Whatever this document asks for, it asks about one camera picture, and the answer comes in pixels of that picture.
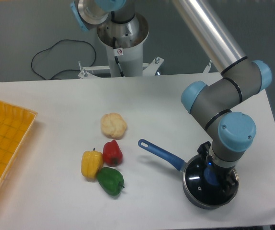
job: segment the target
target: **gray floor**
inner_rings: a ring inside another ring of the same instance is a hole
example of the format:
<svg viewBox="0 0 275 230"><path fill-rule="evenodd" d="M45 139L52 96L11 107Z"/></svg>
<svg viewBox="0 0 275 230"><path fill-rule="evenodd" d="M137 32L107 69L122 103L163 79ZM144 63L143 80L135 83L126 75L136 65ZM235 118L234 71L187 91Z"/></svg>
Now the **gray floor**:
<svg viewBox="0 0 275 230"><path fill-rule="evenodd" d="M31 71L31 59L61 39L91 42L97 51L95 65L107 65L105 50L95 31L80 31L70 3L71 0L0 1L0 82L41 80ZM275 118L275 0L211 0L210 3L246 54L271 67L274 80L267 93ZM209 59L171 0L137 0L136 10L148 20L150 27L144 44L144 62L163 57L163 74L203 71ZM87 66L93 58L88 46L64 43L40 55L34 66L50 78L63 69L78 69L78 60ZM76 73L59 77L74 79Z"/></svg>

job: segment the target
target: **yellow bell pepper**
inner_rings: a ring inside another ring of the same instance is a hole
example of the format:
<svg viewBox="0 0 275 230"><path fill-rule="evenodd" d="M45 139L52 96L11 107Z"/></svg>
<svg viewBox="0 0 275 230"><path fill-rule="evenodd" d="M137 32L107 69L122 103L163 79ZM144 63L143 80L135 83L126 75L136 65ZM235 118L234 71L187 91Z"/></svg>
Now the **yellow bell pepper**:
<svg viewBox="0 0 275 230"><path fill-rule="evenodd" d="M103 154L101 152L86 151L81 161L81 173L88 179L95 179L97 172L103 167Z"/></svg>

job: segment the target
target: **bell pepper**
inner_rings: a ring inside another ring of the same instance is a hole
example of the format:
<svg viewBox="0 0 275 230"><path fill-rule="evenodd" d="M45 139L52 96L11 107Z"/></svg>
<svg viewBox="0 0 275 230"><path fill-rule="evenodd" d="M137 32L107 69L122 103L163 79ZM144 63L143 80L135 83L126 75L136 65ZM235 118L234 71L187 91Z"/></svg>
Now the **bell pepper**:
<svg viewBox="0 0 275 230"><path fill-rule="evenodd" d="M124 188L123 175L116 169L103 167L97 173L97 180L104 191L111 196L117 196Z"/></svg>
<svg viewBox="0 0 275 230"><path fill-rule="evenodd" d="M123 153L121 152L116 140L107 142L103 147L103 161L111 166L115 167L119 165L123 160Z"/></svg>
<svg viewBox="0 0 275 230"><path fill-rule="evenodd" d="M101 152L86 151L81 161L81 173L88 179L95 179L97 172L103 167L103 154Z"/></svg>

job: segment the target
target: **bread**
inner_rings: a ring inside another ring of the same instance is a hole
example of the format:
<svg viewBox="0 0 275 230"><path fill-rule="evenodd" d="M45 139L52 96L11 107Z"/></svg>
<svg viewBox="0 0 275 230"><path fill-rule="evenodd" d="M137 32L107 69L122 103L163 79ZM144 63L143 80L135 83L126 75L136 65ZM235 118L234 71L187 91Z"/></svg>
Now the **bread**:
<svg viewBox="0 0 275 230"><path fill-rule="evenodd" d="M100 120L101 131L113 138L120 138L123 136L127 129L127 123L124 121L122 116L117 113L105 114Z"/></svg>

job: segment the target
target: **yellow tray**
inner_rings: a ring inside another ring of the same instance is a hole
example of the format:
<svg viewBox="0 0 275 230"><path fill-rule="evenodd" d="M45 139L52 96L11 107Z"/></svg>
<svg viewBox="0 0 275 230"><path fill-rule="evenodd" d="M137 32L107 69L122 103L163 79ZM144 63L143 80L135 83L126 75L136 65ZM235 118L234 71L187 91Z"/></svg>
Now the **yellow tray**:
<svg viewBox="0 0 275 230"><path fill-rule="evenodd" d="M0 185L37 112L0 101Z"/></svg>

